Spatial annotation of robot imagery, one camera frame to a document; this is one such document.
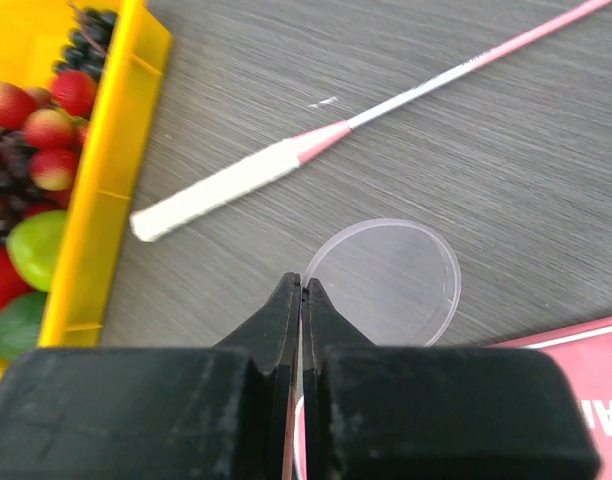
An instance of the yellow tray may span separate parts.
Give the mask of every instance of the yellow tray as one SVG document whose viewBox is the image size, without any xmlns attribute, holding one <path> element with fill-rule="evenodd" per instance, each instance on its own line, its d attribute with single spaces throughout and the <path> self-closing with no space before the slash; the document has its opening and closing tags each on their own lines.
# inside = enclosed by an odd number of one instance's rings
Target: yellow tray
<svg viewBox="0 0 612 480">
<path fill-rule="evenodd" d="M 94 346 L 104 321 L 171 34 L 144 0 L 78 0 L 119 21 L 82 154 L 40 347 Z M 0 0 L 0 81 L 47 86 L 76 27 L 67 0 Z M 7 363 L 0 360 L 0 378 Z"/>
</svg>

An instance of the racket handle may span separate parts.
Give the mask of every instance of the racket handle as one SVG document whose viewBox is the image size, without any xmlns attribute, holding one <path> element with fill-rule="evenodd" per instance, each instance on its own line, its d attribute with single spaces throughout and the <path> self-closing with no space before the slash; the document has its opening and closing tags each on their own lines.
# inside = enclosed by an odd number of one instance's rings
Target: racket handle
<svg viewBox="0 0 612 480">
<path fill-rule="evenodd" d="M 300 166 L 293 139 L 281 140 L 130 216 L 137 238 L 154 242 L 197 217 L 257 190 Z"/>
</svg>

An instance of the green lime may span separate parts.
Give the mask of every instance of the green lime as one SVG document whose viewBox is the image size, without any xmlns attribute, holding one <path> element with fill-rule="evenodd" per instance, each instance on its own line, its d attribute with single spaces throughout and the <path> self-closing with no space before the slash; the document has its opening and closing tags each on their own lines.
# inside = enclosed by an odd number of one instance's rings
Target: green lime
<svg viewBox="0 0 612 480">
<path fill-rule="evenodd" d="M 50 290 L 65 225 L 66 211 L 44 212 L 23 220 L 8 237 L 6 250 L 15 270 L 37 290 Z"/>
<path fill-rule="evenodd" d="M 31 292 L 0 311 L 0 358 L 14 360 L 37 346 L 48 295 Z"/>
</svg>

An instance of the clear plastic dish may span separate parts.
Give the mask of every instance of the clear plastic dish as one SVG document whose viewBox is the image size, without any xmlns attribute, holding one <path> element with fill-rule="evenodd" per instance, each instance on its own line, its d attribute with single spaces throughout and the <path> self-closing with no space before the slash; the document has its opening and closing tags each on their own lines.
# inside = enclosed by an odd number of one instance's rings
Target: clear plastic dish
<svg viewBox="0 0 612 480">
<path fill-rule="evenodd" d="M 408 220 L 348 227 L 319 249 L 304 274 L 377 345 L 432 345 L 459 301 L 457 256 L 434 230 Z"/>
</svg>

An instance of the table surface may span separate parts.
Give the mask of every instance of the table surface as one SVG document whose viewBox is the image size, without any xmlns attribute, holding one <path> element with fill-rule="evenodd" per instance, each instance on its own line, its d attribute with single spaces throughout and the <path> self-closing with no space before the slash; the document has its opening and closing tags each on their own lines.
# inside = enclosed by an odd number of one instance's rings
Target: table surface
<svg viewBox="0 0 612 480">
<path fill-rule="evenodd" d="M 152 0 L 175 46 L 134 208 L 575 4 Z M 303 272 L 333 234 L 377 217 L 429 225 L 456 251 L 462 297 L 440 343 L 612 314 L 612 6 L 157 243 L 127 229 L 103 343 L 211 345 L 282 273 Z"/>
</svg>

